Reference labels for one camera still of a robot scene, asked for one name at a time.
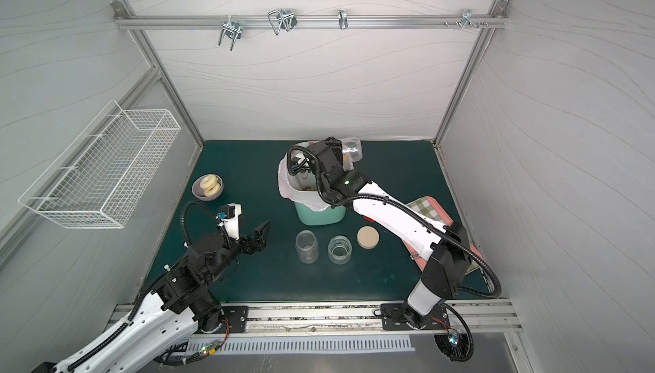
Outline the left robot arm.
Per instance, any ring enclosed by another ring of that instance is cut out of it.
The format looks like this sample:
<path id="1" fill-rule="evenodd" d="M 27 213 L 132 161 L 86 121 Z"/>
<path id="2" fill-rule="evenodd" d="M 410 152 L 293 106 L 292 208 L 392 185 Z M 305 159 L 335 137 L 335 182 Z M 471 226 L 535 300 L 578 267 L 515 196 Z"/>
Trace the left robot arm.
<path id="1" fill-rule="evenodd" d="M 216 226 L 214 233 L 193 240 L 186 215 L 199 207 Z M 59 362 L 43 362 L 37 372 L 136 372 L 162 356 L 184 337 L 201 330 L 213 333 L 227 325 L 221 303 L 210 288 L 240 255 L 265 249 L 269 221 L 252 234 L 240 232 L 242 207 L 227 204 L 211 211 L 200 201 L 180 213 L 186 253 L 142 289 L 131 311 L 75 354 Z"/>

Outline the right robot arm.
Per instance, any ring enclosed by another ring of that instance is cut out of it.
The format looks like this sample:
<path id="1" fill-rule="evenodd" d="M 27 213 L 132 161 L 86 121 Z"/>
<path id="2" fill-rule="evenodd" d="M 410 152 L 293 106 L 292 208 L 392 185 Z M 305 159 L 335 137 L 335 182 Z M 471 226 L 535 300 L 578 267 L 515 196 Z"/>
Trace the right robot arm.
<path id="1" fill-rule="evenodd" d="M 329 137 L 307 147 L 291 146 L 285 164 L 290 176 L 302 171 L 314 175 L 317 195 L 322 202 L 332 208 L 348 207 L 377 222 L 426 261 L 419 281 L 402 307 L 402 321 L 411 328 L 423 329 L 434 308 L 443 308 L 460 290 L 484 299 L 501 296 L 500 279 L 471 249 L 467 229 L 462 224 L 455 221 L 451 225 L 440 225 L 391 197 L 366 175 L 355 169 L 345 170 L 341 140 Z M 472 262 L 479 264 L 491 280 L 491 292 L 462 286 Z"/>

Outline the red lid peanut jar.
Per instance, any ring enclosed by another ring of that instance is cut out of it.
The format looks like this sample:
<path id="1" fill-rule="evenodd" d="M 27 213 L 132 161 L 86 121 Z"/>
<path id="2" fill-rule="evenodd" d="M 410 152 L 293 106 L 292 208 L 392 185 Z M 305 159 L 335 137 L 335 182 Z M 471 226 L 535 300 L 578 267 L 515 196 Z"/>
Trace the red lid peanut jar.
<path id="1" fill-rule="evenodd" d="M 362 142 L 358 138 L 346 138 L 341 140 L 344 161 L 356 163 L 363 159 Z"/>
<path id="2" fill-rule="evenodd" d="M 304 264 L 313 264 L 319 257 L 319 244 L 312 231 L 304 230 L 297 235 L 295 249 L 299 260 Z"/>

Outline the beige lid glass peanut jar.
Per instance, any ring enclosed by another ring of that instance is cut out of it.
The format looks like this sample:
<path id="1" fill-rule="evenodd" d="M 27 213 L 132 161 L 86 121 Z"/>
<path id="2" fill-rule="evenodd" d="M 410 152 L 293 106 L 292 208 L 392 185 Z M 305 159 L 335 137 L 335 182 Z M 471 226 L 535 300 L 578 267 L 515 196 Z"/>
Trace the beige lid glass peanut jar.
<path id="1" fill-rule="evenodd" d="M 335 265 L 345 265 L 351 260 L 352 245 L 351 241 L 345 236 L 335 236 L 329 241 L 327 247 L 329 260 Z"/>

